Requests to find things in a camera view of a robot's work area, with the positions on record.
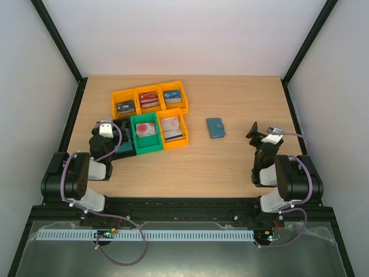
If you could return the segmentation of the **blue card holder wallet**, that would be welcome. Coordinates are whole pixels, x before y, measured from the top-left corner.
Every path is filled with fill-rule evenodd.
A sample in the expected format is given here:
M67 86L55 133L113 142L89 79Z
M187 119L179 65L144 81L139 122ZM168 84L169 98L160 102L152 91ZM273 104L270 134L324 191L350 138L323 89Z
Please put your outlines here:
M220 139L225 137L225 127L221 118L207 118L206 124L211 139Z

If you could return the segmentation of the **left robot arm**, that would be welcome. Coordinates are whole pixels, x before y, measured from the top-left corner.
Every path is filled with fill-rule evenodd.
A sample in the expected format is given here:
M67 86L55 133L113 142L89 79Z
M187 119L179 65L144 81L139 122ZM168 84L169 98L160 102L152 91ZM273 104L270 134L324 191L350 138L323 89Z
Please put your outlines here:
M102 120L92 129L89 152L57 152L41 182L44 199L61 199L85 213L102 212L107 197L89 187L89 181L108 181L112 161L135 155L131 124L126 119Z

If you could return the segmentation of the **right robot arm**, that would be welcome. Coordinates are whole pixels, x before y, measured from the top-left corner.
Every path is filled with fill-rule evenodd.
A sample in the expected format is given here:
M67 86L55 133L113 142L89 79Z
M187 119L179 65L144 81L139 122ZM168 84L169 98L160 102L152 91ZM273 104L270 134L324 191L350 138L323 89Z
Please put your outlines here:
M252 221L264 226L272 213L282 213L323 195L322 180L308 155L279 155L285 136L304 137L287 133L279 128L269 128L267 133L258 131L254 122L246 134L249 144L255 148L251 181L256 187L274 190L260 197L260 207L251 212Z

